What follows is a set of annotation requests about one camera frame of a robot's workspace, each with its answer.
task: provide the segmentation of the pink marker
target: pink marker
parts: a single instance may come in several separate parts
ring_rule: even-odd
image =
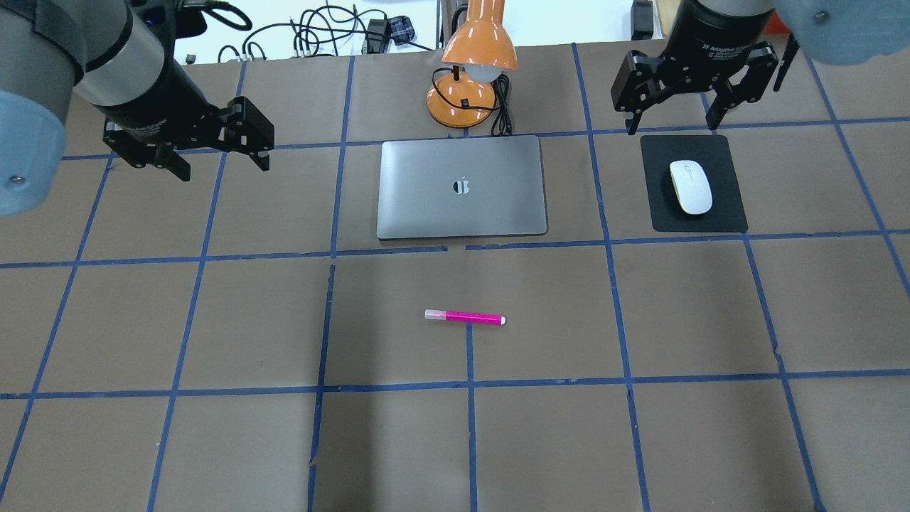
[[[506,317],[498,314],[483,314],[479,312],[457,312],[427,310],[423,312],[427,320],[445,320],[448,322],[487,323],[489,325],[505,325]]]

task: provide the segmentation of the orange desk lamp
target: orange desk lamp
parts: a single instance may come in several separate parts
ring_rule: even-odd
[[[496,104],[489,82],[503,69],[518,69],[515,46],[502,27],[505,0],[470,0],[464,25],[452,35],[442,54],[452,73],[433,78],[427,108],[440,124],[469,128],[480,124]]]

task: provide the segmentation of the laptop lid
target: laptop lid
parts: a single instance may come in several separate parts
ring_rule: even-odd
[[[541,144],[533,135],[382,144],[376,236],[540,235]]]

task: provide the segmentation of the lamp base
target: lamp base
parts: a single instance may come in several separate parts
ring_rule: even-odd
[[[490,111],[453,107],[436,92],[437,87],[440,93],[455,105],[460,105],[462,99],[467,99],[472,107],[493,108],[496,104],[493,87],[490,84],[476,82],[467,74],[462,73],[458,80],[454,74],[436,80],[436,86],[430,87],[430,92],[427,93],[427,108],[438,123],[450,128],[470,128],[479,125],[490,115]]]

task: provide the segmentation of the white computer mouse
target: white computer mouse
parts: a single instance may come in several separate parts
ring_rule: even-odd
[[[702,166],[694,160],[676,160],[670,164],[670,177],[676,199],[682,211],[689,215],[701,215],[711,209],[713,197],[708,177]]]

